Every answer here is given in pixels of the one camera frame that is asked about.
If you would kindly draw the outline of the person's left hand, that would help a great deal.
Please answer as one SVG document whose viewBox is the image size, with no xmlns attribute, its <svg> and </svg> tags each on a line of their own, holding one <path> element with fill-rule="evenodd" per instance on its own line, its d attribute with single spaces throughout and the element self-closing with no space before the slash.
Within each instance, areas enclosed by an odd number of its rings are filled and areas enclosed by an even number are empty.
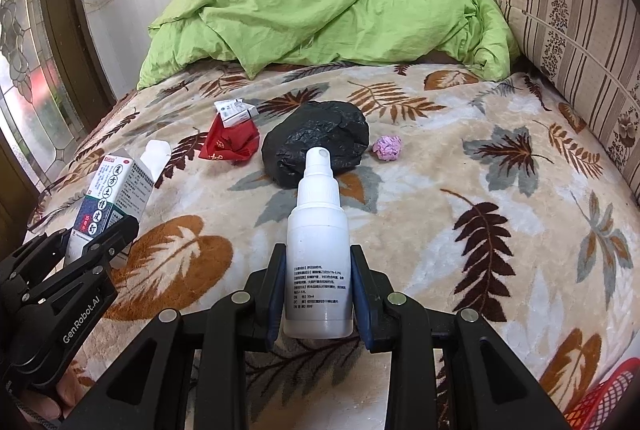
<svg viewBox="0 0 640 430">
<path fill-rule="evenodd" d="M 69 367 L 58 382 L 53 398 L 32 391 L 23 391 L 17 397 L 38 416 L 55 420 L 61 416 L 67 417 L 84 395 L 84 388 L 73 369 Z"/>
</svg>

